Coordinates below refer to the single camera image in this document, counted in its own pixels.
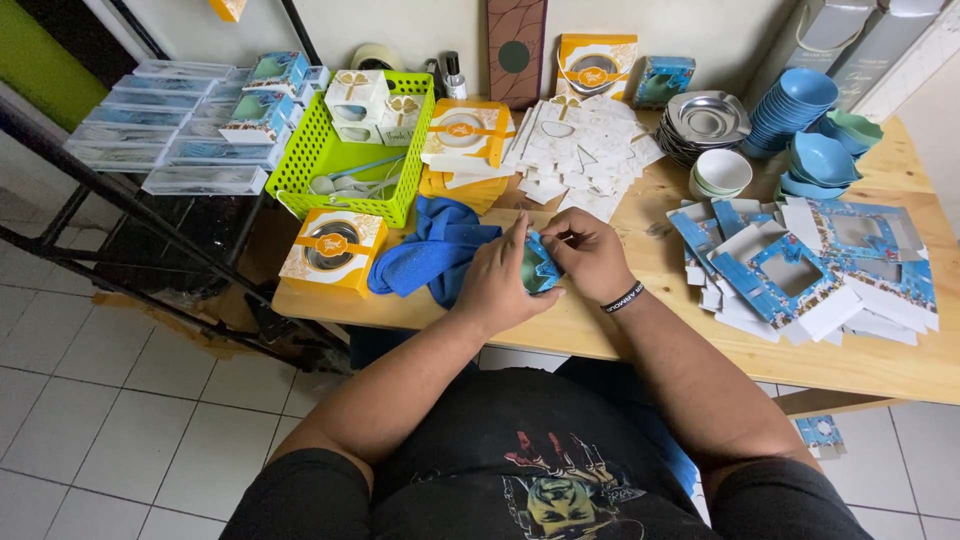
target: black wristband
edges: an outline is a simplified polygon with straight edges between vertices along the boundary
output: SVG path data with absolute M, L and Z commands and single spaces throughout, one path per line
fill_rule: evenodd
M 617 311 L 618 309 L 623 308 L 630 302 L 636 300 L 636 297 L 640 296 L 641 292 L 643 292 L 643 283 L 641 283 L 640 281 L 637 281 L 636 283 L 634 283 L 634 288 L 630 289 L 630 292 L 621 296 L 619 299 L 616 300 L 616 302 L 603 306 L 603 310 L 606 311 L 607 313 L 613 313 L 614 311 Z

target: hand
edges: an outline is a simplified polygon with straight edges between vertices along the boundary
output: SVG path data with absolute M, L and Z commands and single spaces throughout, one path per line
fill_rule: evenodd
M 520 265 L 527 235 L 527 212 L 503 236 L 480 246 L 467 270 L 464 287 L 451 314 L 463 315 L 488 337 L 550 309 L 565 294 L 562 287 L 531 295 L 523 287 Z
M 543 246 L 587 298 L 616 302 L 636 283 L 613 227 L 578 208 L 566 209 L 540 231 Z

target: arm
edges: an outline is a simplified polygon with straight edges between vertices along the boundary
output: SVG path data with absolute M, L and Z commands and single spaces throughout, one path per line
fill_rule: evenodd
M 633 288 L 636 278 L 609 225 L 569 209 L 541 233 L 577 288 L 599 305 Z M 612 318 L 633 344 L 634 365 L 700 469 L 708 497 L 730 473 L 765 457 L 788 457 L 820 471 L 780 408 L 651 292 Z
M 490 338 L 544 312 L 564 294 L 528 295 L 520 279 L 527 215 L 477 250 L 456 306 L 379 358 L 318 404 L 277 447 L 271 460 L 304 448 L 343 455 L 370 486 L 372 465 L 417 427 L 447 385 Z

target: blue microfiber cloth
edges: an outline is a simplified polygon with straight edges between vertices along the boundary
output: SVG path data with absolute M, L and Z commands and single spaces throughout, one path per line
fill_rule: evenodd
M 457 302 L 477 248 L 501 236 L 495 225 L 480 225 L 470 207 L 444 197 L 417 199 L 417 232 L 374 263 L 367 285 L 374 294 L 401 298 L 424 286 L 446 309 Z

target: person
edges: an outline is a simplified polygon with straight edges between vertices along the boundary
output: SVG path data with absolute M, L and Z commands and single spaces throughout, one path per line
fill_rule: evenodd
M 616 232 L 580 209 L 550 220 L 543 244 L 611 311 L 632 362 L 461 373 L 566 292 L 524 289 L 527 223 L 522 211 L 477 250 L 450 312 L 293 429 L 222 539 L 870 538 L 774 402 L 636 293 Z M 690 460 L 712 529 L 689 497 Z

